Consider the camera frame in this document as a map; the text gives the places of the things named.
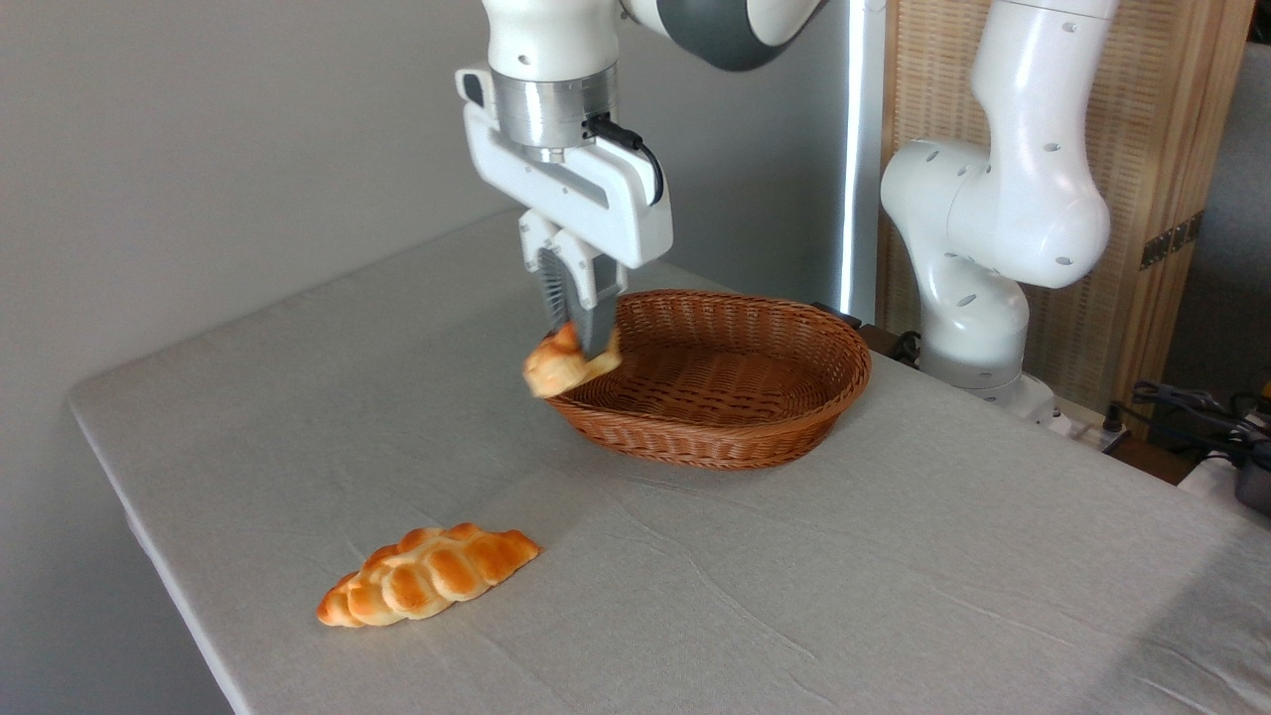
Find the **table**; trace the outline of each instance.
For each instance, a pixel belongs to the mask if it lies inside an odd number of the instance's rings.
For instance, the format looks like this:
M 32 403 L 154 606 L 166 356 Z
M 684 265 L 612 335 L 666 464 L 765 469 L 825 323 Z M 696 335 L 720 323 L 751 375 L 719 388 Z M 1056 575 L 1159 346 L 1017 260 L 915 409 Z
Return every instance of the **table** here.
M 785 467 L 611 455 L 521 384 L 545 317 L 515 220 L 74 391 L 236 711 L 1271 711 L 1271 533 L 881 356 Z M 427 621 L 314 617 L 465 521 L 544 554 Z

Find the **bread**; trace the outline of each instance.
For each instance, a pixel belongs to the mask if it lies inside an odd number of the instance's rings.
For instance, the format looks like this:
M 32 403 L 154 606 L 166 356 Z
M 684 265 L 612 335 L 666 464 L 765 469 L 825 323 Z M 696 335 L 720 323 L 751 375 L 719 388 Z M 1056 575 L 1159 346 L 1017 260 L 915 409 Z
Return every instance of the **bread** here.
M 327 592 L 318 620 L 360 629 L 436 616 L 501 584 L 540 552 L 515 530 L 489 533 L 475 525 L 414 530 L 376 550 Z
M 548 399 L 596 380 L 620 364 L 616 328 L 609 338 L 609 347 L 588 362 L 578 344 L 578 333 L 569 321 L 555 334 L 543 338 L 534 352 L 530 352 L 525 359 L 524 376 L 534 398 Z

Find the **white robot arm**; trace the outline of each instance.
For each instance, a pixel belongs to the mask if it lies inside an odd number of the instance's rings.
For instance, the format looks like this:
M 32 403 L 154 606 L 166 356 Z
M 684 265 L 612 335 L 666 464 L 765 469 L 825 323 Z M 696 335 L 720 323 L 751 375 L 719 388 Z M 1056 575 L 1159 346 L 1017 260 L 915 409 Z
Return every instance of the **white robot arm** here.
M 616 124 L 618 25 L 630 18 L 726 70 L 777 57 L 826 0 L 483 0 L 488 66 L 456 89 L 477 171 L 529 207 L 527 269 L 553 328 L 604 349 L 627 271 L 671 248 L 670 189 L 639 135 Z
M 1107 245 L 1085 108 L 1117 1 L 995 0 L 971 75 L 991 149 L 913 141 L 882 179 L 918 273 L 923 372 L 1043 425 L 1055 400 L 1022 372 L 1016 281 L 1070 284 Z

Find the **electrical cable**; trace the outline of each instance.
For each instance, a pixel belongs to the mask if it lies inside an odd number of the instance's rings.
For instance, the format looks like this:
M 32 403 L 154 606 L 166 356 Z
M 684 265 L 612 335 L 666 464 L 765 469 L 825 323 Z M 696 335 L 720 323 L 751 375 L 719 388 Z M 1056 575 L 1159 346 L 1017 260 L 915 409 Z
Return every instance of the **electrical cable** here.
M 662 193 L 666 187 L 666 179 L 662 177 L 662 163 L 653 155 L 653 150 L 644 144 L 644 137 L 629 128 L 623 128 L 609 117 L 610 113 L 605 112 L 604 114 L 587 118 L 582 122 L 583 136 L 601 136 L 624 149 L 643 154 L 648 159 L 648 163 L 653 165 L 653 198 L 648 204 L 656 206 L 662 201 Z
M 1162 423 L 1159 420 L 1154 420 L 1154 419 L 1152 419 L 1152 418 L 1149 418 L 1146 415 L 1143 415 L 1141 413 L 1135 413 L 1134 410 L 1130 410 L 1129 408 L 1126 408 L 1121 403 L 1113 403 L 1112 405 L 1116 406 L 1117 409 L 1120 409 L 1122 414 L 1129 415 L 1129 417 L 1134 418 L 1135 420 L 1139 420 L 1140 423 L 1144 423 L 1146 425 L 1157 428 L 1157 429 L 1159 429 L 1159 431 L 1162 431 L 1164 433 L 1168 433 L 1172 437 L 1176 437 L 1176 438 L 1186 441 L 1186 442 L 1191 442 L 1192 444 L 1196 444 L 1199 447 L 1206 447 L 1206 448 L 1209 448 L 1213 452 L 1221 452 L 1221 453 L 1227 455 L 1228 457 L 1232 457 L 1233 458 L 1233 464 L 1234 464 L 1234 458 L 1239 458 L 1242 461 L 1243 460 L 1252 460 L 1260 467 L 1262 467 L 1265 470 L 1271 470 L 1271 464 L 1265 464 L 1265 458 L 1257 455 L 1256 448 L 1252 448 L 1252 447 L 1251 448 L 1244 448 L 1244 447 L 1242 447 L 1243 444 L 1251 444 L 1247 439 L 1219 442 L 1219 441 L 1215 441 L 1215 439 L 1211 439 L 1211 438 L 1205 438 L 1205 437 L 1201 437 L 1201 436 L 1197 436 L 1197 434 L 1188 433 L 1186 431 L 1182 431 L 1179 428 L 1174 428 L 1172 425 L 1167 425 L 1167 424 L 1164 424 L 1164 423 Z

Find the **wicker basket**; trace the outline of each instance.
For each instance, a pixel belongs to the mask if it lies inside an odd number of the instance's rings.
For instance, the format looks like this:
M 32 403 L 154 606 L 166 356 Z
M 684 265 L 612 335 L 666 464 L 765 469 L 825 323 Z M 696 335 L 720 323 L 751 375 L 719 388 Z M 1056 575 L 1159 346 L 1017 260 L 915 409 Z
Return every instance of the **wicker basket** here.
M 548 403 L 591 442 L 643 460 L 756 470 L 798 460 L 869 381 L 843 320 L 769 297 L 657 290 L 618 302 L 620 368 Z

